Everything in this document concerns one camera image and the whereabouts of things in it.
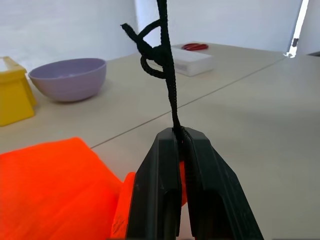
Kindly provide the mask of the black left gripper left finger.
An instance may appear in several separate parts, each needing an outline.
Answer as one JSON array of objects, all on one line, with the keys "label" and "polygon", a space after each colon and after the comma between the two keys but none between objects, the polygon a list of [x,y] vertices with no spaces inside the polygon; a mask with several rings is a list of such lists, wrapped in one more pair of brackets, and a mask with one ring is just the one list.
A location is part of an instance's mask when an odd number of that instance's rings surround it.
[{"label": "black left gripper left finger", "polygon": [[178,143],[166,128],[156,135],[135,174],[126,240],[176,240],[181,209]]}]

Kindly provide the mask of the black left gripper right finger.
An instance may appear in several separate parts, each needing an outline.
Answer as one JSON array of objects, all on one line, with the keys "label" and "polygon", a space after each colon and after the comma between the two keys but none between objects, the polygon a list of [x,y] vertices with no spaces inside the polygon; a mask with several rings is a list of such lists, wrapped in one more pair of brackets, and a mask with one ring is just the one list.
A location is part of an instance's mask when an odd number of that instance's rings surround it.
[{"label": "black left gripper right finger", "polygon": [[182,152],[195,240],[264,240],[237,175],[205,134],[185,127]]}]

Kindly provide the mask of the orange drawstring pouch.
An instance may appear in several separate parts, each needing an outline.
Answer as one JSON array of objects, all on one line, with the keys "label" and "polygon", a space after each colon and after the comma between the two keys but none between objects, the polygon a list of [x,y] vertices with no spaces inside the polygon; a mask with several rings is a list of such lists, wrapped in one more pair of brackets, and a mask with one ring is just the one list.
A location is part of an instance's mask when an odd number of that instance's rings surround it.
[{"label": "orange drawstring pouch", "polygon": [[163,240],[130,207],[138,174],[120,180],[80,138],[0,153],[0,240]]}]

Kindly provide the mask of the white rectangular box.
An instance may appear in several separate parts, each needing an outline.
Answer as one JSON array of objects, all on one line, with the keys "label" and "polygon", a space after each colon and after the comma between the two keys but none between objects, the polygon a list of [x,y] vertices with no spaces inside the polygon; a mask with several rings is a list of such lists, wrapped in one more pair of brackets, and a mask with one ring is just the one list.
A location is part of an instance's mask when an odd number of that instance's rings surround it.
[{"label": "white rectangular box", "polygon": [[181,47],[171,48],[174,69],[176,73],[193,77],[214,69],[214,58],[200,50],[188,51]]}]

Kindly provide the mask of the purple plastic bowl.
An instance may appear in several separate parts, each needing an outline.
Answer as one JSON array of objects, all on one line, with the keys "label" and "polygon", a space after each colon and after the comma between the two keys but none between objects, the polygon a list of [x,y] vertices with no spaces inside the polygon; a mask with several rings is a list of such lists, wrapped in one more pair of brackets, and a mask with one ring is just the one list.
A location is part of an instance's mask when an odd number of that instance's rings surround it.
[{"label": "purple plastic bowl", "polygon": [[48,63],[28,73],[35,87],[56,102],[78,102],[98,94],[106,80],[107,62],[76,58]]}]

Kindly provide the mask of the yellow plastic bin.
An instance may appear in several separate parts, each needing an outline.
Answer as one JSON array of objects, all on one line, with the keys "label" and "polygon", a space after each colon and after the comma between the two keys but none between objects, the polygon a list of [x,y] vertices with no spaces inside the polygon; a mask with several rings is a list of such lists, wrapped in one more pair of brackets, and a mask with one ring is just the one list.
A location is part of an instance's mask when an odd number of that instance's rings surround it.
[{"label": "yellow plastic bin", "polygon": [[26,73],[26,69],[9,56],[0,57],[0,127],[35,115],[37,101]]}]

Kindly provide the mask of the red handled scissors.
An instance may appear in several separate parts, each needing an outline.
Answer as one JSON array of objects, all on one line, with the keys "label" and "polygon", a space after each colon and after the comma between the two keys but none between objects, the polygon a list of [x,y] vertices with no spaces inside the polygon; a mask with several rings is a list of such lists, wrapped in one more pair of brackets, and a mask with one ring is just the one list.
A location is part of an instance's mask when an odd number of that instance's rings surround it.
[{"label": "red handled scissors", "polygon": [[205,43],[187,43],[181,47],[181,49],[186,51],[201,51],[208,48],[209,46]]}]

